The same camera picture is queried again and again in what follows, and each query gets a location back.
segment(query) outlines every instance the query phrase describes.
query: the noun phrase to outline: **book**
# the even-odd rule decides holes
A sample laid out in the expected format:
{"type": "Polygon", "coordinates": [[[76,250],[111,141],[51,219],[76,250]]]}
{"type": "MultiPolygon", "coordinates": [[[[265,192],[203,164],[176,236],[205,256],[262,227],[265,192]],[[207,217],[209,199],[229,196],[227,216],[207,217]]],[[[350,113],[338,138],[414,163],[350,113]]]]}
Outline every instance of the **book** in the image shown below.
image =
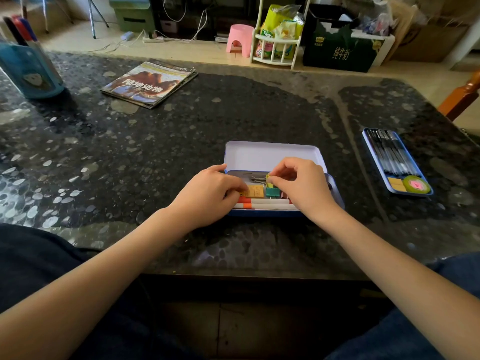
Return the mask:
{"type": "Polygon", "coordinates": [[[154,108],[168,96],[197,76],[195,68],[183,68],[161,62],[143,62],[130,72],[100,89],[121,100],[154,108]]]}

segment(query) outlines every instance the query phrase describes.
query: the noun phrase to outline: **stool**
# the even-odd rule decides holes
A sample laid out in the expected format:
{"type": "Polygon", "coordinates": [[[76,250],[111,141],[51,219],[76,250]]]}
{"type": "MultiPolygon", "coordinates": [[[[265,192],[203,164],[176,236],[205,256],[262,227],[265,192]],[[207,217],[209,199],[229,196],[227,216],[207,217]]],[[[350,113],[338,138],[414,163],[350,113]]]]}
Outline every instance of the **stool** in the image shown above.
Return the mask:
{"type": "Polygon", "coordinates": [[[244,58],[250,57],[250,49],[252,48],[252,33],[254,27],[250,25],[234,24],[230,27],[228,34],[228,42],[226,43],[226,52],[230,53],[232,44],[238,42],[241,44],[241,54],[244,58]]]}

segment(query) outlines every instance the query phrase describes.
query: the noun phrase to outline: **table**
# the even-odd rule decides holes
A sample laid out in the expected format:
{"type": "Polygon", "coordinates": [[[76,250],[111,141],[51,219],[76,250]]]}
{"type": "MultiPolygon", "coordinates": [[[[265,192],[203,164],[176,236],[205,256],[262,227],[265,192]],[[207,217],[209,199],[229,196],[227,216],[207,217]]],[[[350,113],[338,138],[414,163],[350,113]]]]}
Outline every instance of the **table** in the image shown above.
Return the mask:
{"type": "MultiPolygon", "coordinates": [[[[51,54],[69,93],[25,101],[0,76],[0,222],[104,249],[168,205],[230,140],[316,145],[346,210],[423,263],[480,250],[480,149],[411,86],[368,75],[210,64],[153,110],[99,88],[143,60],[51,54]],[[390,194],[361,138],[397,131],[435,190],[390,194]]],[[[351,279],[365,275],[306,218],[225,217],[148,273],[351,279]]]]}

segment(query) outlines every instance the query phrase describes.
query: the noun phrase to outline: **wooden chair post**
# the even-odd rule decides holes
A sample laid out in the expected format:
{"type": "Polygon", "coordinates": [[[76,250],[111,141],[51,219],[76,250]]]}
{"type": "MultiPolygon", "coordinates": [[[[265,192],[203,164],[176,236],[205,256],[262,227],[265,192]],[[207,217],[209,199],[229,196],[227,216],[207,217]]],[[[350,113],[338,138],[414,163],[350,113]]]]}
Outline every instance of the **wooden chair post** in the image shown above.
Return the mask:
{"type": "Polygon", "coordinates": [[[455,120],[479,96],[480,70],[477,70],[465,86],[455,88],[453,92],[441,103],[438,111],[450,121],[455,120]]]}

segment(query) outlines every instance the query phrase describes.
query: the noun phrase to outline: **snack bag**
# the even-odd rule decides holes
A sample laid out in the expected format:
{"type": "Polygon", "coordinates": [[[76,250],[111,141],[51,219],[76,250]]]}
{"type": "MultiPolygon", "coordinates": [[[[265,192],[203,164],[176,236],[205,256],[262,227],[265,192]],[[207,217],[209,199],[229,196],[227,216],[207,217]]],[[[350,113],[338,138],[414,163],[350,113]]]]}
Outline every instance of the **snack bag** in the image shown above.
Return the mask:
{"type": "MultiPolygon", "coordinates": [[[[268,36],[275,39],[298,39],[302,34],[304,19],[303,15],[298,12],[301,5],[270,5],[267,12],[265,22],[261,26],[260,35],[268,36]]],[[[277,44],[273,51],[273,43],[265,42],[264,58],[270,58],[272,51],[275,58],[282,58],[284,44],[277,44]]],[[[285,51],[285,58],[292,59],[295,45],[290,45],[285,51]]],[[[262,41],[259,40],[255,56],[262,56],[262,41]]]]}

